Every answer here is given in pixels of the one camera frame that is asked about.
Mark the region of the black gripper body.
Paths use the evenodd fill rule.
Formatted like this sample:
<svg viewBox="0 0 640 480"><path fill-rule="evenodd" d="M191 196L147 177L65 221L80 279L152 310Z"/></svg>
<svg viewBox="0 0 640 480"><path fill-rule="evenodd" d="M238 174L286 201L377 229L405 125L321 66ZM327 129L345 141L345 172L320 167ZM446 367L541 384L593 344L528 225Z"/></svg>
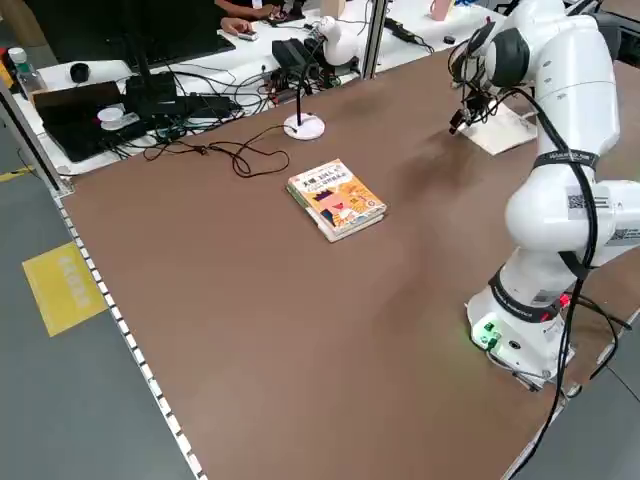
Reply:
<svg viewBox="0 0 640 480"><path fill-rule="evenodd" d="M462 109L468 110L469 108L481 108L487 106L489 108L489 115L496 113L496 97L491 93L484 92L477 89L470 89L468 92L462 94Z"/></svg>

